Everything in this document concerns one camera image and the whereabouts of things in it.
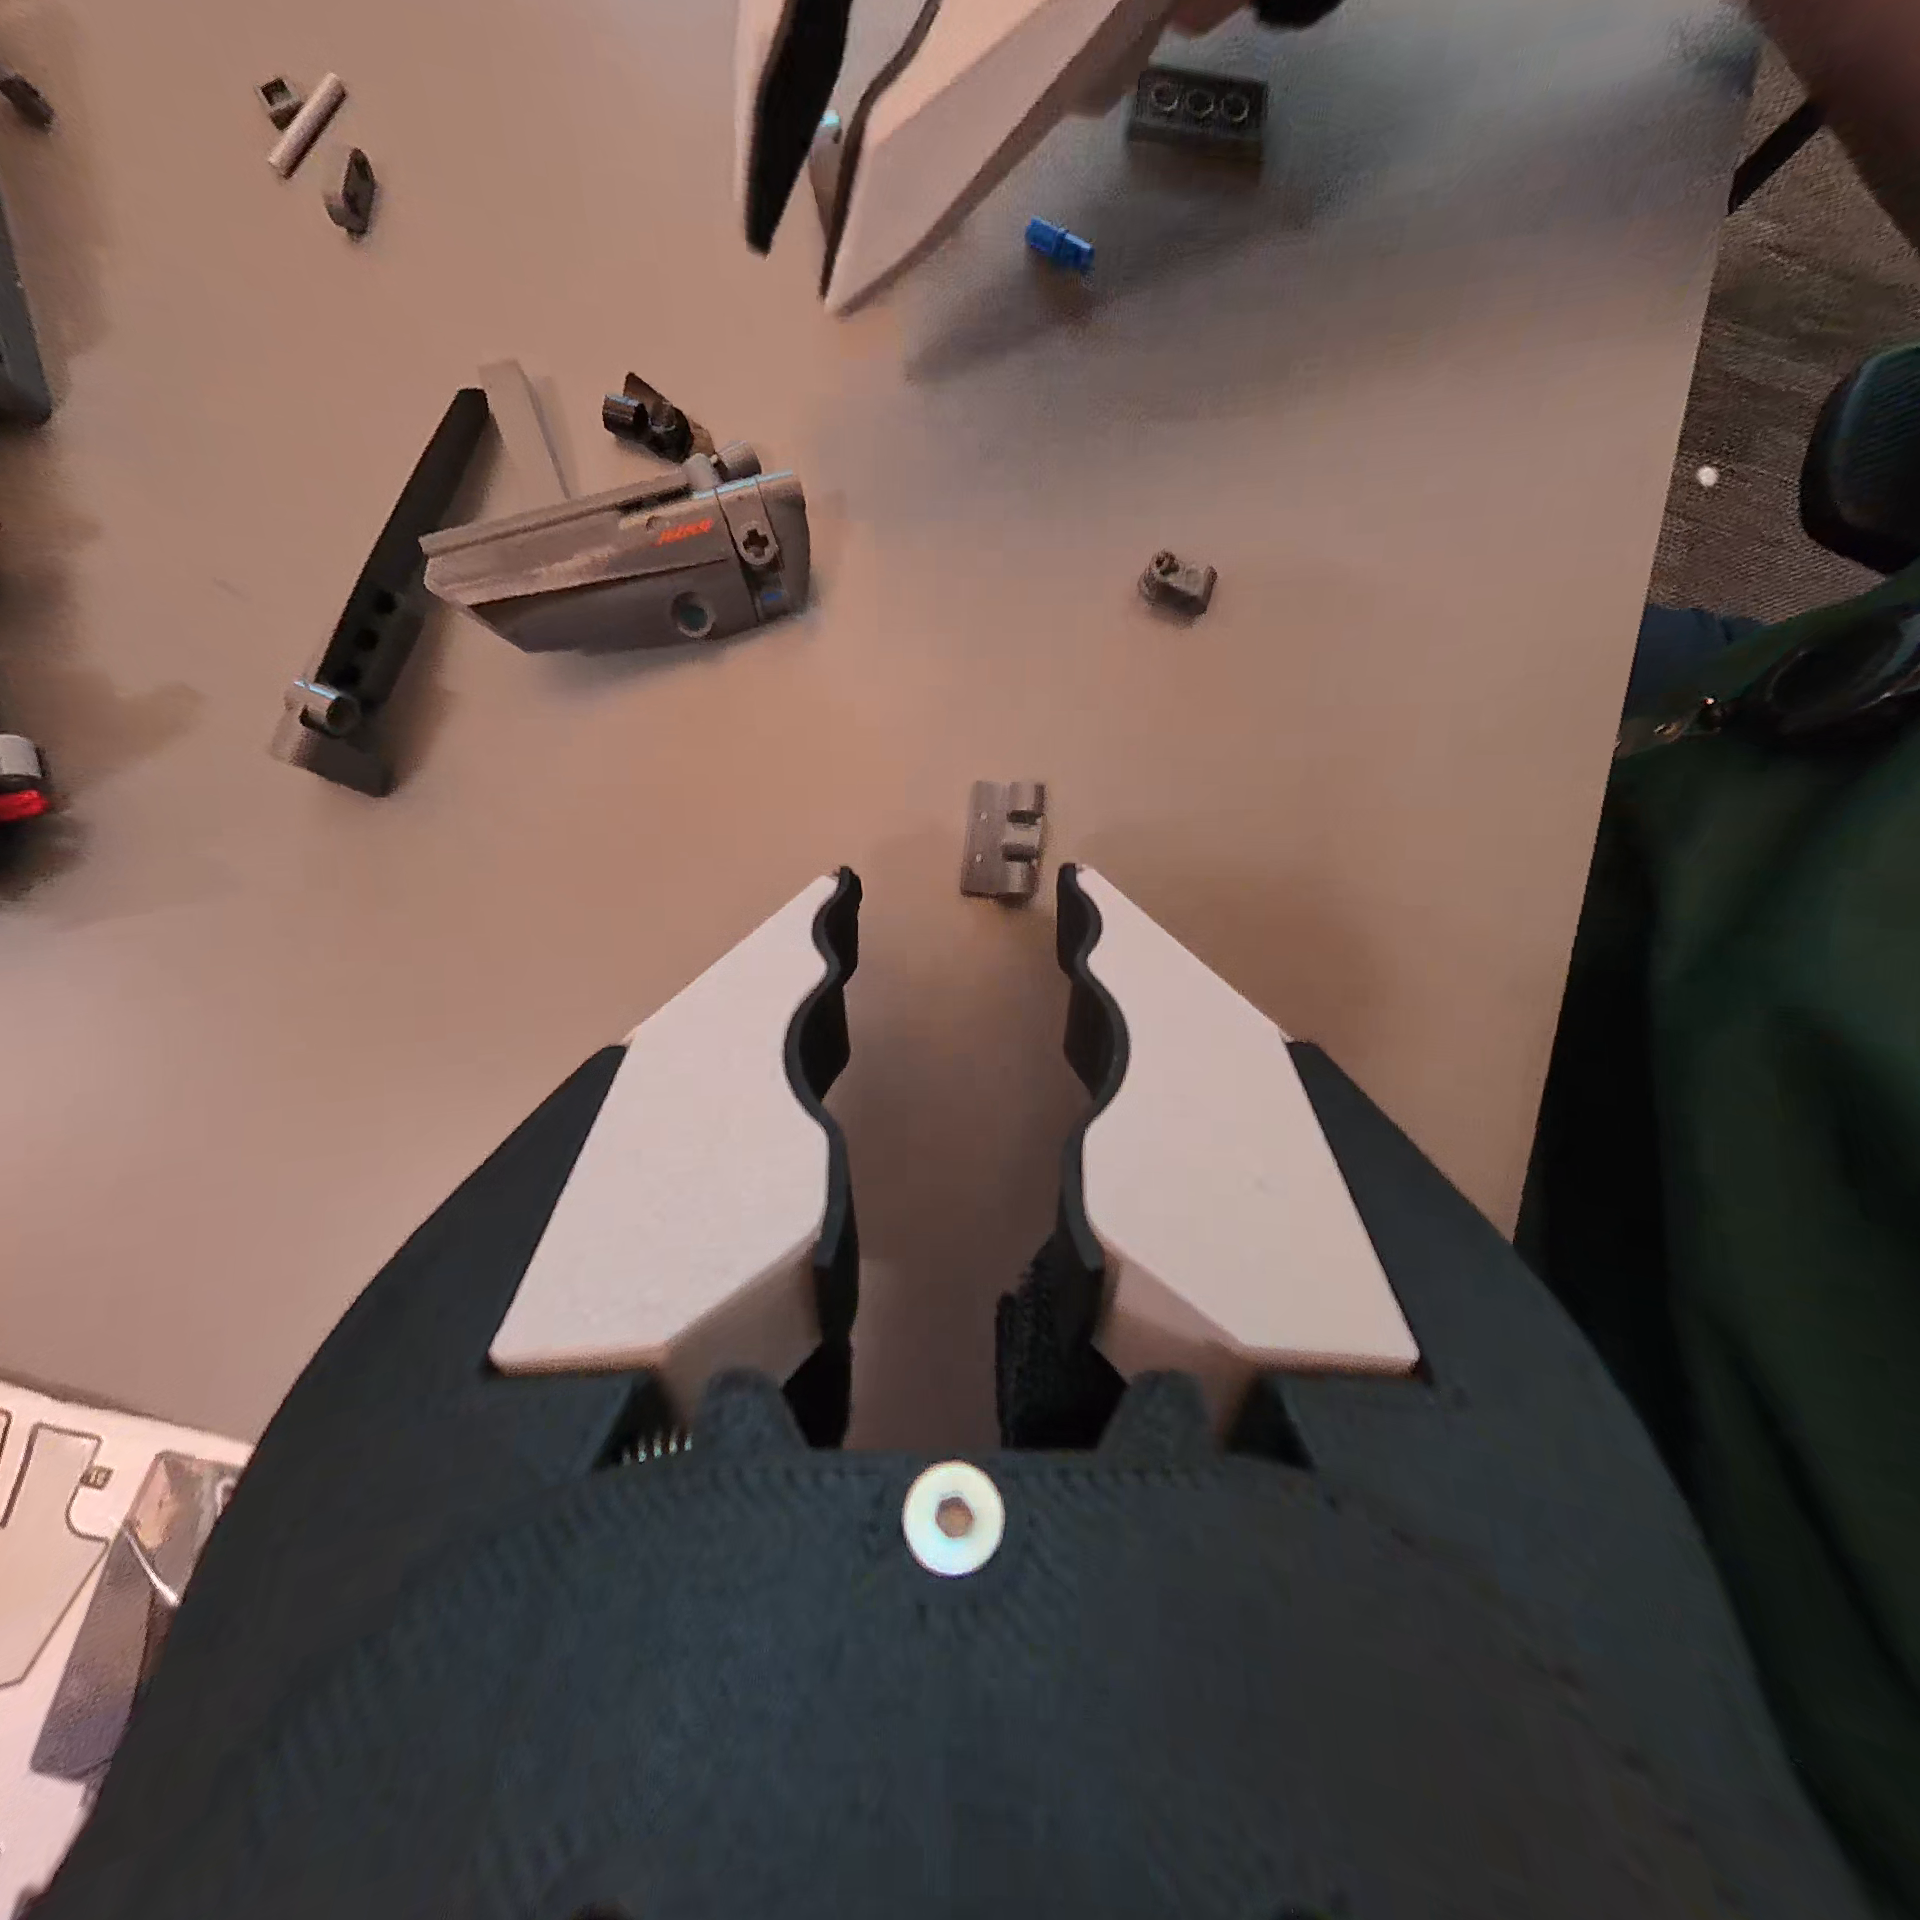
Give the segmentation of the grey lego clip plate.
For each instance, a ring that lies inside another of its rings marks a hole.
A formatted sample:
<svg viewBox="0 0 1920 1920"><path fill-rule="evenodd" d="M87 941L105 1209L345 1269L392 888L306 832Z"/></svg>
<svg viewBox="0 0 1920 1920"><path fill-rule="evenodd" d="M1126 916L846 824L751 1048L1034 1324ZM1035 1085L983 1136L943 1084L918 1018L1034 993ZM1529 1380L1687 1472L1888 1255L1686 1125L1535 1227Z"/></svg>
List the grey lego clip plate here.
<svg viewBox="0 0 1920 1920"><path fill-rule="evenodd" d="M1026 905L1040 889L1047 841L1047 786L1039 779L977 779L959 892L999 905Z"/></svg>

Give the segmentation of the light grey lego axle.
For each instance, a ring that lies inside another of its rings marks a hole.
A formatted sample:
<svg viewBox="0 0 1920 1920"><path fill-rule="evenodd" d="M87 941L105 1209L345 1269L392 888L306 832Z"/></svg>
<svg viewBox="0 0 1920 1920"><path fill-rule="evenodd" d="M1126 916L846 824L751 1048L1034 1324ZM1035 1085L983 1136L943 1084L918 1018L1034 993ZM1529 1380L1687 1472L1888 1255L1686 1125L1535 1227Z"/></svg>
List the light grey lego axle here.
<svg viewBox="0 0 1920 1920"><path fill-rule="evenodd" d="M280 180L291 180L314 153L323 133L329 130L339 109L345 107L348 85L337 71L327 71L323 80L305 96L305 107L288 130L276 133L270 148L268 165Z"/></svg>

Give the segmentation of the person's right forearm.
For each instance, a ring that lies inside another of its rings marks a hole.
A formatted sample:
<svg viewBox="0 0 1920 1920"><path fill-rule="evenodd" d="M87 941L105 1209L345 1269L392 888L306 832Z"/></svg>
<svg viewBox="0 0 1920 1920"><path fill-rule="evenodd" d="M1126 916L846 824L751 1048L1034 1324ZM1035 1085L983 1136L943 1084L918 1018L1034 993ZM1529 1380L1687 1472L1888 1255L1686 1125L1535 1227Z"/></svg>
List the person's right forearm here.
<svg viewBox="0 0 1920 1920"><path fill-rule="evenodd" d="M1919 245L1919 5L1746 3L1855 160Z"/></svg>

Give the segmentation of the black mesh office chair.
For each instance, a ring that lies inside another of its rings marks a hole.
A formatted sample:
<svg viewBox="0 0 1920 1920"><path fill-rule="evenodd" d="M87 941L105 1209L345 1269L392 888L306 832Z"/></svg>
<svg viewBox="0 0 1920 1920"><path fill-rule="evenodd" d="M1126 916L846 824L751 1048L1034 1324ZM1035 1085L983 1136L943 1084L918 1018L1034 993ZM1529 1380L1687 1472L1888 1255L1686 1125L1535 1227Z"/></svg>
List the black mesh office chair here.
<svg viewBox="0 0 1920 1920"><path fill-rule="evenodd" d="M1881 578L1919 562L1919 344L1872 353L1835 381L1796 511L1812 545Z"/></svg>

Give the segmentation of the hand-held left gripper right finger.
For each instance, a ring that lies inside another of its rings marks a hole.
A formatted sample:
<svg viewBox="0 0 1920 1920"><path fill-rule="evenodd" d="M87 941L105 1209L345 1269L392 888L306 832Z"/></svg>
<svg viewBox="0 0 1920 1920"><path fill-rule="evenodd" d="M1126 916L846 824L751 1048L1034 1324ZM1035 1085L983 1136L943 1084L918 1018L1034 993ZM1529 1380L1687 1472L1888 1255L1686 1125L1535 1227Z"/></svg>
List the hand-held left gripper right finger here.
<svg viewBox="0 0 1920 1920"><path fill-rule="evenodd" d="M1090 1103L1062 1231L1096 1355L1200 1387L1418 1376L1289 1036L1088 864L1062 869L1057 933Z"/></svg>

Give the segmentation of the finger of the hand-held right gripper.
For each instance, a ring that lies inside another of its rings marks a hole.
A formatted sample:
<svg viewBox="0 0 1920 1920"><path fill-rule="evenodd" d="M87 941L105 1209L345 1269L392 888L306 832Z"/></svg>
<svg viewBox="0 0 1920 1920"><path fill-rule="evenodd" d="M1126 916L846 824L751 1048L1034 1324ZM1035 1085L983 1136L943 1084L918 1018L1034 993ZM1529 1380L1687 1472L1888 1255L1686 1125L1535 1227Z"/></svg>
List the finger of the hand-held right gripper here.
<svg viewBox="0 0 1920 1920"><path fill-rule="evenodd" d="M926 5L840 136L826 311L857 311L939 248L1170 16L1170 3Z"/></svg>
<svg viewBox="0 0 1920 1920"><path fill-rule="evenodd" d="M736 13L736 207L768 256L832 104L850 3L740 3Z"/></svg>

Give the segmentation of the grey lego panel assembly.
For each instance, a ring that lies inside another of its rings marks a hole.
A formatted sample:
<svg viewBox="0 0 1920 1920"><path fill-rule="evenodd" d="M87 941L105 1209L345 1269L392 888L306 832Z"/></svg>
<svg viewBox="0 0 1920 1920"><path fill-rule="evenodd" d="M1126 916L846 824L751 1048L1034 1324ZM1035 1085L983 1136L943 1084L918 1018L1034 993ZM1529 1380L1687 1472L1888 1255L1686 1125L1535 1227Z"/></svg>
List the grey lego panel assembly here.
<svg viewBox="0 0 1920 1920"><path fill-rule="evenodd" d="M422 548L433 597L531 657L735 641L810 599L802 481L767 472L751 443Z"/></svg>

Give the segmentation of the lego sticker sheet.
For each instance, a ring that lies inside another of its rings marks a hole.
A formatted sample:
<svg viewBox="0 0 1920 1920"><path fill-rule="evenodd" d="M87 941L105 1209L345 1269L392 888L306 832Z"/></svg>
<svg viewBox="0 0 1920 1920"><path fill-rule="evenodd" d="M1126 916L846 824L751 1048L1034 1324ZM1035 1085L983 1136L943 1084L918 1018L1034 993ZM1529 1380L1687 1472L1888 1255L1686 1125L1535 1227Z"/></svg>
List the lego sticker sheet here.
<svg viewBox="0 0 1920 1920"><path fill-rule="evenodd" d="M3 1387L6 1771L94 1788L251 1444Z"/></svg>

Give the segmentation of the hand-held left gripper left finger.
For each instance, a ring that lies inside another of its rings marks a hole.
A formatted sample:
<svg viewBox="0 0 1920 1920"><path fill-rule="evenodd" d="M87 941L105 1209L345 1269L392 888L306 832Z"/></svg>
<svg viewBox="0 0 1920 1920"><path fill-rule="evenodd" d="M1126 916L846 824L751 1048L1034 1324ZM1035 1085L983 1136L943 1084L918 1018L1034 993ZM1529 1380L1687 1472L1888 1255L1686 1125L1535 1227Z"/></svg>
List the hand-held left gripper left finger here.
<svg viewBox="0 0 1920 1920"><path fill-rule="evenodd" d="M862 885L812 880L635 1024L489 1345L505 1376L635 1372L691 1409L714 1376L828 1376L857 1316L848 1140Z"/></svg>

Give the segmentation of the dark grey holed lego plate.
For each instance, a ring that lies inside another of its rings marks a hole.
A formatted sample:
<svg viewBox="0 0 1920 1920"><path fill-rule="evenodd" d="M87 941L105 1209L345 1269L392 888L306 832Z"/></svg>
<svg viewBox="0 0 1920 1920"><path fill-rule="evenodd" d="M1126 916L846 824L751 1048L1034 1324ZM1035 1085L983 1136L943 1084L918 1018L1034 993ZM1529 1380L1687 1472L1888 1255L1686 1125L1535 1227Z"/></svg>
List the dark grey holed lego plate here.
<svg viewBox="0 0 1920 1920"><path fill-rule="evenodd" d="M1126 138L1136 146L1228 160L1264 162L1270 85L1240 74L1151 64L1136 80Z"/></svg>

